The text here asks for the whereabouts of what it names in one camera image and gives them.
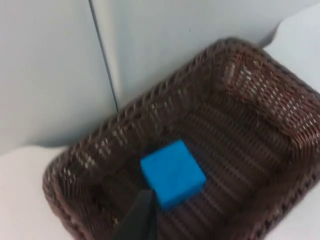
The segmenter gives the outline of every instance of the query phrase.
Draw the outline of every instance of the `blue foam block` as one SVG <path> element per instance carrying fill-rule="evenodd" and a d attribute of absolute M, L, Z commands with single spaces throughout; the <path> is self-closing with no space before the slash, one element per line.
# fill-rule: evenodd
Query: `blue foam block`
<path fill-rule="evenodd" d="M 182 140 L 144 157 L 140 164 L 164 210 L 195 195 L 206 182 L 206 176 Z"/>

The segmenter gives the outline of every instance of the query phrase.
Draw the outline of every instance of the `woven basket wall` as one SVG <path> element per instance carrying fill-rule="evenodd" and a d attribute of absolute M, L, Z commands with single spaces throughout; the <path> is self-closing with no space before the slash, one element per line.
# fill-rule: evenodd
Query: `woven basket wall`
<path fill-rule="evenodd" d="M 220 40 L 47 167 L 43 190 L 77 240 L 108 240 L 147 188 L 139 161 L 182 139 L 207 177 L 158 211 L 160 240 L 258 240 L 320 177 L 320 98 L 263 50 Z"/>

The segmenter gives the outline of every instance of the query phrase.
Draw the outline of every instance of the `white surface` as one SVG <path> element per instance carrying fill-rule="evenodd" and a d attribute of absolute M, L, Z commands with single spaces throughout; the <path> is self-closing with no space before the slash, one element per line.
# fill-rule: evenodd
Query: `white surface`
<path fill-rule="evenodd" d="M 42 190 L 47 164 L 64 148 L 23 147 L 0 156 L 0 239 L 72 240 Z"/>
<path fill-rule="evenodd" d="M 267 52 L 320 92 L 320 4 L 283 21 Z M 265 238 L 320 239 L 320 184 Z"/>
<path fill-rule="evenodd" d="M 319 0 L 94 0 L 120 107 L 218 38 L 259 43 Z"/>
<path fill-rule="evenodd" d="M 114 112 L 88 0 L 0 1 L 0 154 L 74 141 Z"/>

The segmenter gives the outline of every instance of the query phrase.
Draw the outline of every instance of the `wicker basket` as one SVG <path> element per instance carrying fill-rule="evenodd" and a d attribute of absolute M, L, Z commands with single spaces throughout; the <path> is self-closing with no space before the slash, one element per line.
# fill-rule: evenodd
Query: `wicker basket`
<path fill-rule="evenodd" d="M 261 239 L 320 177 L 319 99 L 262 50 L 220 40 L 54 159 L 45 197 L 75 239 L 110 239 L 147 187 L 140 159 L 183 139 L 207 183 L 158 211 L 158 239 Z"/>

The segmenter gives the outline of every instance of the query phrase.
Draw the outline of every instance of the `white wall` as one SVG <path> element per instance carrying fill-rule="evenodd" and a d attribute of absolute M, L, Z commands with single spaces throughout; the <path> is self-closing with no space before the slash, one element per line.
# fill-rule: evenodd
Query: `white wall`
<path fill-rule="evenodd" d="M 319 0 L 94 0 L 120 107 L 219 38 L 260 43 Z"/>
<path fill-rule="evenodd" d="M 0 154 L 70 143 L 114 112 L 88 0 L 0 1 Z"/>

